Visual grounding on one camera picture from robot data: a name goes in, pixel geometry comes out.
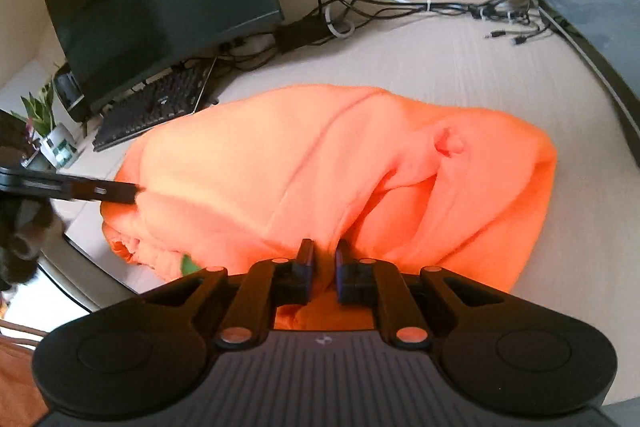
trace black keyboard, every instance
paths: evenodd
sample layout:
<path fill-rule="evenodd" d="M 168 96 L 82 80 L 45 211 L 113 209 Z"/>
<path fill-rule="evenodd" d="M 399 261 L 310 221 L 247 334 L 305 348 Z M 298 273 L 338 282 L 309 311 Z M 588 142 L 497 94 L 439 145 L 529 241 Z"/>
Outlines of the black keyboard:
<path fill-rule="evenodd" d="M 160 123 L 196 112 L 212 68 L 211 60 L 203 60 L 192 68 L 172 71 L 118 102 L 104 117 L 94 139 L 94 151 L 108 149 Z"/>

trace orange towel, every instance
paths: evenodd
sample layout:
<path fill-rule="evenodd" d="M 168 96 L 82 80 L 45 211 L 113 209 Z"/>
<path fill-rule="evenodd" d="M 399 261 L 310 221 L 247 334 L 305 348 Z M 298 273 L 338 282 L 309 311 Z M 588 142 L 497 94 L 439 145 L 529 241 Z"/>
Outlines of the orange towel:
<path fill-rule="evenodd" d="M 542 227 L 556 152 L 542 131 L 501 112 L 440 107 L 374 87 L 296 86 L 203 110 L 148 132 L 116 180 L 144 187 L 135 206 L 103 203 L 113 251 L 180 277 L 245 273 L 318 247 L 314 300 L 279 327 L 370 327 L 335 303 L 334 251 L 418 273 L 438 264 L 508 291 Z"/>

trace screw head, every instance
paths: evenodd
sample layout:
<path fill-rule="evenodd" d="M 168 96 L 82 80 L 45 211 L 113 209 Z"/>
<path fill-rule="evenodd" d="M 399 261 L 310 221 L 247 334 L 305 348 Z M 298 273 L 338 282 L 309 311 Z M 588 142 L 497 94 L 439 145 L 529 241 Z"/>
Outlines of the screw head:
<path fill-rule="evenodd" d="M 396 331 L 396 337 L 399 341 L 404 342 L 405 344 L 419 344 L 424 342 L 429 333 L 427 333 L 422 328 L 416 328 L 413 326 L 407 328 L 401 328 Z"/>
<path fill-rule="evenodd" d="M 220 338 L 227 344 L 242 344 L 250 340 L 251 335 L 248 328 L 225 328 L 220 333 Z"/>

